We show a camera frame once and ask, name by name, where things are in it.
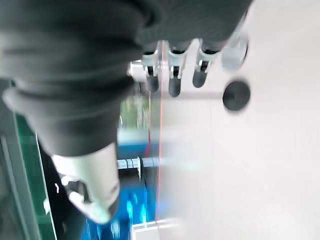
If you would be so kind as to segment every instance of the black rubber tip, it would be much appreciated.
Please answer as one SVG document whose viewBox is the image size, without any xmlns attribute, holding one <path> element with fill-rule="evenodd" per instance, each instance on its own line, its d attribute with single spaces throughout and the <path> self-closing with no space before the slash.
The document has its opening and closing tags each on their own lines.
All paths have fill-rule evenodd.
<svg viewBox="0 0 320 240">
<path fill-rule="evenodd" d="M 206 81 L 207 74 L 204 71 L 194 71 L 193 74 L 193 86 L 196 88 L 201 88 Z"/>
<path fill-rule="evenodd" d="M 156 92 L 159 89 L 159 80 L 157 76 L 149 75 L 146 77 L 146 83 L 150 92 Z"/>
<path fill-rule="evenodd" d="M 222 101 L 226 109 L 240 111 L 250 100 L 250 88 L 243 80 L 231 82 L 224 90 Z"/>
<path fill-rule="evenodd" d="M 176 76 L 170 78 L 169 80 L 169 94 L 171 97 L 177 97 L 180 94 L 181 90 L 181 79 L 178 79 Z"/>
</svg>

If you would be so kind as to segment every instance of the blue surface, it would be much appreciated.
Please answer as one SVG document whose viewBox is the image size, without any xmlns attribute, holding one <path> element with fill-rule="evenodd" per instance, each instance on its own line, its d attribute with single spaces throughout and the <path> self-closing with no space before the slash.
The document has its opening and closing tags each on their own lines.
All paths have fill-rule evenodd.
<svg viewBox="0 0 320 240">
<path fill-rule="evenodd" d="M 128 240 L 132 224 L 155 220 L 154 191 L 145 185 L 132 185 L 120 190 L 119 208 L 113 219 L 104 225 L 87 219 L 82 240 Z"/>
<path fill-rule="evenodd" d="M 118 159 L 135 159 L 137 157 L 143 157 L 148 143 L 139 142 L 132 144 L 119 144 L 116 148 Z"/>
</svg>

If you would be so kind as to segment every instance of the green panel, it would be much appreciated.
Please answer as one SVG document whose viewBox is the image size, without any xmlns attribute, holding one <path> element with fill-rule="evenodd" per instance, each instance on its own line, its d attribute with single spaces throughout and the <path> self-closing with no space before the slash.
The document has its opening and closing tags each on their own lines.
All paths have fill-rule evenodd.
<svg viewBox="0 0 320 240">
<path fill-rule="evenodd" d="M 44 209 L 44 200 L 47 198 L 47 192 L 37 139 L 25 118 L 21 115 L 16 115 L 15 117 L 17 134 L 41 238 L 43 240 L 54 240 L 56 237 L 51 212 L 46 214 Z"/>
<path fill-rule="evenodd" d="M 122 129 L 148 129 L 149 99 L 142 96 L 129 96 L 123 101 L 119 127 Z"/>
</svg>

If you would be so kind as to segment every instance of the blue light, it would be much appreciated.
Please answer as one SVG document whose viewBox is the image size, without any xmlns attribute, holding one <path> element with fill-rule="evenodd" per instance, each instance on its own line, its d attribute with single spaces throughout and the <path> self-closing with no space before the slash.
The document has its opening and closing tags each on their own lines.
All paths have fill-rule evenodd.
<svg viewBox="0 0 320 240">
<path fill-rule="evenodd" d="M 88 219 L 85 220 L 85 225 L 86 225 L 86 232 L 88 234 L 88 240 L 91 240 L 91 232 L 90 232 L 90 225 L 89 225 Z"/>
<path fill-rule="evenodd" d="M 128 212 L 130 220 L 132 220 L 132 218 L 133 218 L 133 211 L 134 211 L 133 209 L 134 208 L 132 207 L 131 201 L 130 200 L 127 201 L 126 202 L 126 211 Z"/>
<path fill-rule="evenodd" d="M 118 220 L 115 220 L 113 223 L 111 223 L 111 232 L 113 239 L 119 239 L 120 238 L 120 224 Z"/>
<path fill-rule="evenodd" d="M 141 207 L 140 217 L 141 217 L 141 222 L 143 224 L 147 222 L 147 211 L 146 211 L 146 207 L 144 204 Z"/>
<path fill-rule="evenodd" d="M 138 197 L 137 197 L 137 194 L 133 194 L 133 198 L 134 198 L 135 204 L 138 204 Z"/>
<path fill-rule="evenodd" d="M 102 237 L 102 231 L 101 231 L 101 227 L 100 227 L 100 225 L 96 225 L 96 232 L 97 232 L 97 234 L 98 234 L 98 238 L 99 238 L 99 240 L 101 240 L 101 237 Z"/>
</svg>

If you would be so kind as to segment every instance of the black round knob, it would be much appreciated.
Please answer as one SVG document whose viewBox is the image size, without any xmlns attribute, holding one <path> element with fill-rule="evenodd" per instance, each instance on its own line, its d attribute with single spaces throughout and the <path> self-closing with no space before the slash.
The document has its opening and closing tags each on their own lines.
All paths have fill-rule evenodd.
<svg viewBox="0 0 320 240">
<path fill-rule="evenodd" d="M 249 102 L 250 88 L 248 84 L 241 79 L 231 82 L 224 90 L 222 102 L 226 109 L 230 111 L 239 111 Z"/>
</svg>

